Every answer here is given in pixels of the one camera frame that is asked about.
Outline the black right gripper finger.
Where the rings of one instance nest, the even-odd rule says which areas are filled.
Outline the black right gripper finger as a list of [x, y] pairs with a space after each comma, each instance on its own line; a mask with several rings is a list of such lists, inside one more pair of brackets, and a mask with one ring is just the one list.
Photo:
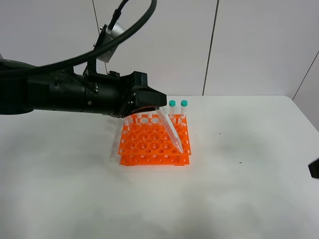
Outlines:
[[308, 168], [312, 178], [319, 178], [319, 159], [311, 162]]

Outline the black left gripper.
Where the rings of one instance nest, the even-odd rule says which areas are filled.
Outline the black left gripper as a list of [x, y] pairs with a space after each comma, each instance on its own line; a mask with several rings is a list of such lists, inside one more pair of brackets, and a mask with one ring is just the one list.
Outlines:
[[167, 96], [148, 87], [146, 73], [134, 71], [125, 76], [117, 72], [103, 75], [88, 71], [84, 77], [95, 87], [85, 91], [84, 113], [124, 118], [137, 111], [167, 105]]

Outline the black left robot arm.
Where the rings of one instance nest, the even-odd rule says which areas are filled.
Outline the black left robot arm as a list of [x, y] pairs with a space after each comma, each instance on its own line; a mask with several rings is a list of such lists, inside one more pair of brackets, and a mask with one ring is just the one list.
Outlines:
[[167, 105], [166, 94], [148, 86], [146, 73], [99, 74], [90, 61], [83, 75], [73, 68], [3, 79], [0, 113], [26, 114], [33, 110], [80, 112], [125, 118]]

